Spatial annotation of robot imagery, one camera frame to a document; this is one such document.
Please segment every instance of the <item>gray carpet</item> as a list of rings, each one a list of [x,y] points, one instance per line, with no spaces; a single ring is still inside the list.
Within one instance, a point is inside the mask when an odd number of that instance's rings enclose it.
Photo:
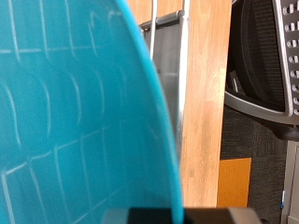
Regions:
[[[249,207],[271,224],[280,223],[286,148],[263,125],[224,108],[221,159],[252,158]]]

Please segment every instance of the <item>wooden surface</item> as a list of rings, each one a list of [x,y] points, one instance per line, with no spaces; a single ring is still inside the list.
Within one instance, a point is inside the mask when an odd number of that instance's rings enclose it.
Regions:
[[[182,9],[182,0],[158,2],[158,16]],[[128,0],[138,23],[150,20],[150,3],[150,0]],[[191,0],[181,158],[186,207],[217,204],[231,5],[232,0]]]
[[[138,24],[150,21],[151,0],[127,0]],[[158,0],[158,17],[182,10],[182,0]]]

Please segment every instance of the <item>teal curved edge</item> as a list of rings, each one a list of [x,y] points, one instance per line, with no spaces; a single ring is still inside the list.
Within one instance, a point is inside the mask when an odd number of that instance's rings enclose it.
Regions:
[[[167,158],[169,159],[169,174],[171,180],[171,190],[172,190],[172,216],[174,223],[179,224],[183,223],[184,212],[182,208],[182,194],[181,194],[181,185],[180,185],[180,176],[179,176],[179,168],[178,168],[178,156],[176,153],[176,144],[174,135],[172,132],[171,121],[169,117],[168,108],[165,103],[165,97],[162,91],[161,82],[156,74],[156,71],[153,68],[152,62],[149,57],[148,48],[144,42],[143,37],[140,34],[140,30],[136,25],[135,19],[126,4],[125,0],[117,0],[120,6],[120,10],[122,15],[125,18],[126,25],[132,34],[132,39],[135,41],[135,46],[138,49],[138,53],[142,59],[143,66],[148,75],[148,81],[151,86],[152,94],[157,102],[157,106],[159,106],[158,110],[159,121],[162,124],[164,131],[164,149],[166,149],[166,153],[168,153]]]

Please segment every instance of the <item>wooden desk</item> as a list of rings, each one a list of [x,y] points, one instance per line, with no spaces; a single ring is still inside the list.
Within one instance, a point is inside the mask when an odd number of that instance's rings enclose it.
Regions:
[[[182,0],[158,2],[158,16],[182,9]],[[150,0],[128,0],[128,4],[138,23],[150,20]],[[231,6],[232,0],[191,0],[181,158],[185,207],[217,204]]]

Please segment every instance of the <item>black chair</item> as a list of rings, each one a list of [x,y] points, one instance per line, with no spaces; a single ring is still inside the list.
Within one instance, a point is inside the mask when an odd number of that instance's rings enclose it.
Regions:
[[[299,142],[299,4],[233,2],[225,104]]]

